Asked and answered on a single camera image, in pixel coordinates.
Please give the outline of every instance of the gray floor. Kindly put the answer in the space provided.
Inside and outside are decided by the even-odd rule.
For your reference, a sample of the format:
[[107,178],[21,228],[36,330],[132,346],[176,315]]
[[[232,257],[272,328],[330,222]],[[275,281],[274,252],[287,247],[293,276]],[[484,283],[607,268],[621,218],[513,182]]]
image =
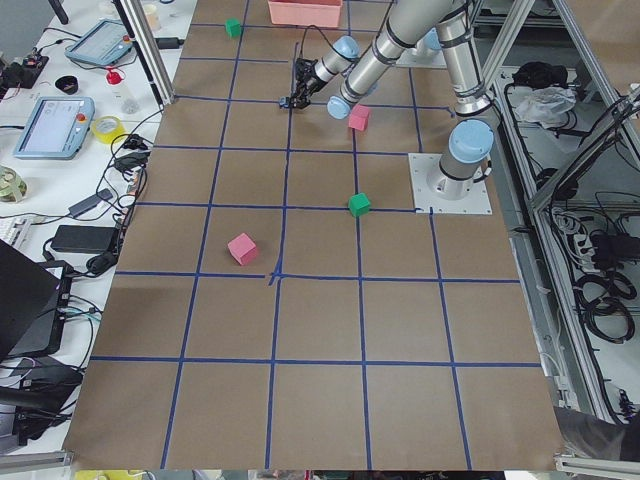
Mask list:
[[0,0],[0,12],[0,52],[9,63],[29,53],[53,18],[47,0]]

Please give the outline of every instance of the white bottle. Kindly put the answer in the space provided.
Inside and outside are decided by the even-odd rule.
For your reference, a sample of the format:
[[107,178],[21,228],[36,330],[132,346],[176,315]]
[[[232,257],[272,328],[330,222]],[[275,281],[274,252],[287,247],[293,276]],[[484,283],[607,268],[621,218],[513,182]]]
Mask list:
[[124,78],[113,67],[107,67],[107,83],[124,113],[132,114],[140,110],[140,105],[124,84]]

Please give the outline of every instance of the green cube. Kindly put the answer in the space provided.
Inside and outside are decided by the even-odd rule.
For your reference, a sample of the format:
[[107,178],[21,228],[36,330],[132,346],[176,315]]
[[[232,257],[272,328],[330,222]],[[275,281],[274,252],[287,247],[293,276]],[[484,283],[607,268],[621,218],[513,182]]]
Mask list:
[[354,217],[364,215],[369,208],[371,208],[371,202],[364,193],[358,193],[349,199],[349,210]]
[[227,35],[231,38],[239,37],[242,33],[242,25],[237,18],[229,18],[224,22],[224,28],[227,30]]

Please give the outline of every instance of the yellow tape roll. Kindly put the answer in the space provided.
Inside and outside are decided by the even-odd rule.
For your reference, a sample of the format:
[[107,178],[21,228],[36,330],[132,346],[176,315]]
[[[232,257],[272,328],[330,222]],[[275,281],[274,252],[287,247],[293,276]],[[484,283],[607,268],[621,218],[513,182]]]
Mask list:
[[91,122],[91,131],[102,143],[111,144],[117,137],[118,141],[124,140],[127,133],[124,125],[118,117],[100,117]]

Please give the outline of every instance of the metal base plate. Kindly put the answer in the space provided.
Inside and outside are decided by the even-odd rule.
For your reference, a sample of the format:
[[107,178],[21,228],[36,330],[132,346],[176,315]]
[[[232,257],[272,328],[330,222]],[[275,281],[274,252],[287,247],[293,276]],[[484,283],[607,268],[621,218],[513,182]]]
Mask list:
[[411,68],[447,68],[442,51],[429,50],[423,55],[412,55],[410,48],[402,52],[396,67]]
[[441,198],[427,186],[427,171],[440,161],[441,156],[435,153],[409,154],[413,203],[418,213],[433,210],[433,213],[491,215],[491,203],[484,182],[474,183],[466,197],[455,201]]

